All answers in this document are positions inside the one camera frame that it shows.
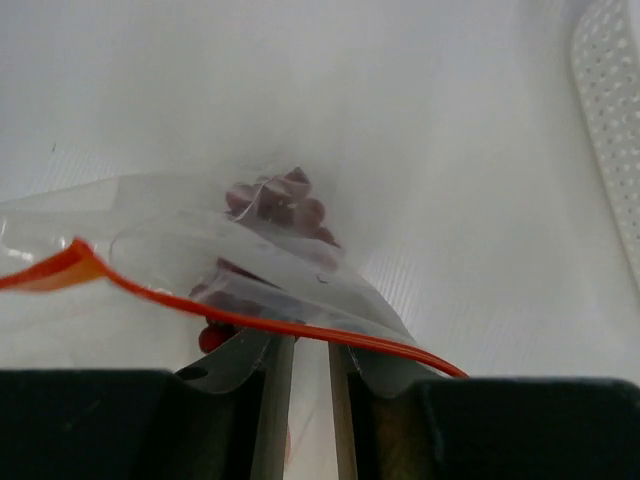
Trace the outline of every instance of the white basket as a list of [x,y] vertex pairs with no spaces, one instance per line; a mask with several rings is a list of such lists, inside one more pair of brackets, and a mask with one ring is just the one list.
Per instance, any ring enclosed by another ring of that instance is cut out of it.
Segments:
[[571,59],[593,148],[640,283],[640,62],[637,2],[600,0],[575,29]]

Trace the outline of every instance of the plastic bag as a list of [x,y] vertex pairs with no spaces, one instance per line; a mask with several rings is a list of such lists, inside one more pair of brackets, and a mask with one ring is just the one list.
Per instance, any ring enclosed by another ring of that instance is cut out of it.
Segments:
[[[395,312],[346,267],[311,189],[299,168],[160,173],[82,187],[84,197],[96,192],[101,210],[53,213],[27,202],[0,212],[0,288],[58,291],[108,279],[214,324],[371,348],[460,375],[416,347]],[[221,294],[248,310],[219,308]]]

